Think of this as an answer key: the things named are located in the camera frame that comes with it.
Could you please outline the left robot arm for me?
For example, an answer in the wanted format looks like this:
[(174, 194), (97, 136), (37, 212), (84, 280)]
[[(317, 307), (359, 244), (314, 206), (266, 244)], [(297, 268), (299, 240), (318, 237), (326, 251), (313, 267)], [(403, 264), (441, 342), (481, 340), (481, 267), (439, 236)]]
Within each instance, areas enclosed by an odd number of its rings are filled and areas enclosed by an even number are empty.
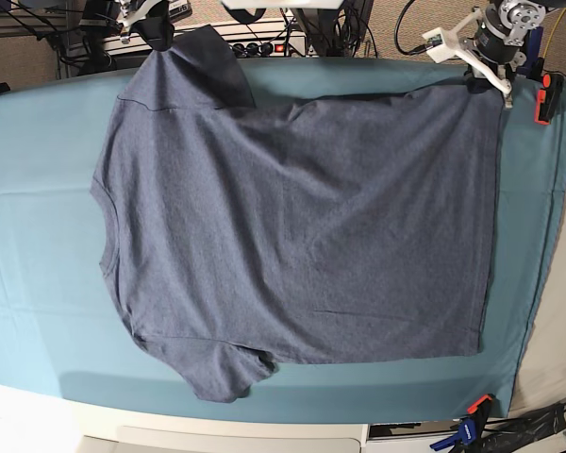
[(461, 48), (473, 78), (501, 93), (506, 109), (513, 105), (512, 83), (528, 62), (530, 35), (541, 28), (548, 8), (534, 1), (490, 1), (473, 8), (469, 23), (476, 25)]

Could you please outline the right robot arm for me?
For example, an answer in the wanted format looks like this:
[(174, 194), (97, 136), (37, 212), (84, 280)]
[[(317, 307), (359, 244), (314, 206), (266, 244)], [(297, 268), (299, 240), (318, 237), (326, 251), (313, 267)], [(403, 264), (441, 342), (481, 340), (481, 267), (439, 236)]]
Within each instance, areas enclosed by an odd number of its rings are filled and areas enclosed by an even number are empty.
[(171, 47), (175, 34), (169, 1), (87, 1), (80, 25), (116, 33), (123, 45), (138, 36), (159, 52)]

